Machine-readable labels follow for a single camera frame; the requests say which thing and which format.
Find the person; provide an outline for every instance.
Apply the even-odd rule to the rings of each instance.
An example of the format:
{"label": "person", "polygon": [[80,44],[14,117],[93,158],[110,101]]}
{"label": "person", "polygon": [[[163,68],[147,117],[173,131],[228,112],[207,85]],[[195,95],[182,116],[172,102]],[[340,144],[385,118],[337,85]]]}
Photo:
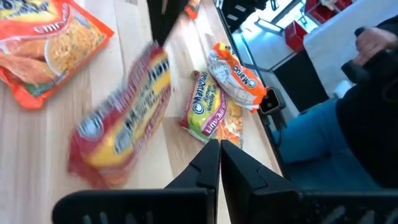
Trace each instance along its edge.
{"label": "person", "polygon": [[[356,39],[364,65],[380,50],[398,49],[398,16]],[[354,86],[288,122],[279,148],[287,176],[302,189],[379,190],[398,187],[398,104],[381,87]]]}

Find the wooden table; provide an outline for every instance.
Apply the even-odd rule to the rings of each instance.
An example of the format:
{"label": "wooden table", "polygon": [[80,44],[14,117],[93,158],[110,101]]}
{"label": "wooden table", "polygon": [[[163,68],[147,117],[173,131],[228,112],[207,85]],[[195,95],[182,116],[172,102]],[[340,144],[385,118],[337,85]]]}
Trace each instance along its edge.
{"label": "wooden table", "polygon": [[[81,69],[39,111],[23,110],[0,83],[0,223],[50,223],[54,203],[71,192],[90,188],[67,174],[70,131],[92,106],[119,83],[151,40],[145,0],[79,0],[115,31],[109,45]],[[228,43],[211,0],[203,0],[195,22],[182,16],[165,48],[172,74],[172,97],[165,118],[147,143],[127,189],[163,188],[203,147],[177,124],[193,88],[189,74],[206,67],[216,42]],[[243,150],[280,174],[257,114],[244,112]],[[222,185],[219,223],[229,223]]]}

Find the instant noodle package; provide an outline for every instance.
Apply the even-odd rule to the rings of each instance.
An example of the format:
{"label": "instant noodle package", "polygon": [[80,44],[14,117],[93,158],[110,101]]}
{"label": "instant noodle package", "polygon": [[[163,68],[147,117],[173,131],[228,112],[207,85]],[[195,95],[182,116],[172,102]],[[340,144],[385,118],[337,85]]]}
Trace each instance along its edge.
{"label": "instant noodle package", "polygon": [[227,139],[242,147],[242,108],[218,86],[208,72],[195,71],[195,87],[188,100],[181,127],[197,139]]}
{"label": "instant noodle package", "polygon": [[167,54],[154,42],[134,63],[127,80],[72,132],[69,172],[96,189],[122,187],[162,121],[170,89]]}
{"label": "instant noodle package", "polygon": [[208,63],[213,77],[237,105],[252,112],[259,108],[267,90],[257,75],[240,64],[230,46],[216,44]]}
{"label": "instant noodle package", "polygon": [[0,78],[28,109],[42,107],[113,35],[72,0],[4,0],[0,30]]}

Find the plastic wrapper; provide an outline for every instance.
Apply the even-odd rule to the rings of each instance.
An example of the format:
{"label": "plastic wrapper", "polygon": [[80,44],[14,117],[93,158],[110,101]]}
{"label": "plastic wrapper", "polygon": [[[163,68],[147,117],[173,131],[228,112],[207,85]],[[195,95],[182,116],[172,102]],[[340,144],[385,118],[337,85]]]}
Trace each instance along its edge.
{"label": "plastic wrapper", "polygon": [[188,100],[181,127],[202,142],[227,139],[242,147],[242,108],[218,86],[208,72],[194,72],[195,87]]}
{"label": "plastic wrapper", "polygon": [[216,44],[208,63],[213,77],[237,105],[252,112],[259,108],[267,90],[257,75],[239,63],[231,47]]}
{"label": "plastic wrapper", "polygon": [[170,99],[166,52],[153,43],[127,80],[72,132],[69,172],[96,189],[122,187],[144,143],[162,121]]}
{"label": "plastic wrapper", "polygon": [[0,78],[28,109],[42,107],[113,35],[72,0],[0,3]]}

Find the black jacket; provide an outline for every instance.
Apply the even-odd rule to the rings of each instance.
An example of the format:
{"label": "black jacket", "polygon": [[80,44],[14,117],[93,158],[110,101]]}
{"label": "black jacket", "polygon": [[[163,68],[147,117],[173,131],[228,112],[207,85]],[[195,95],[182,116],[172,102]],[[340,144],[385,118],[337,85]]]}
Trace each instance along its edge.
{"label": "black jacket", "polygon": [[[398,16],[378,28],[398,36]],[[354,86],[338,100],[336,113],[346,141],[382,187],[398,187],[398,104],[381,97],[382,86]]]}

